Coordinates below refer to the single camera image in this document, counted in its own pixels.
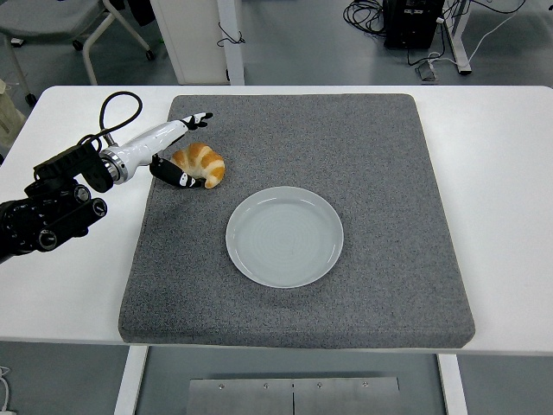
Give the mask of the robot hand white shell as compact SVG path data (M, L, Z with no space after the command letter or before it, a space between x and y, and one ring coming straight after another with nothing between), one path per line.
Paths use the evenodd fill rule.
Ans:
M160 124L126 144L111 144L101 151L101 158L113 181L123 184L134 176L138 167L150 165L154 156L183 138L188 131L206 127L207 120L212 116L211 112L200 112Z

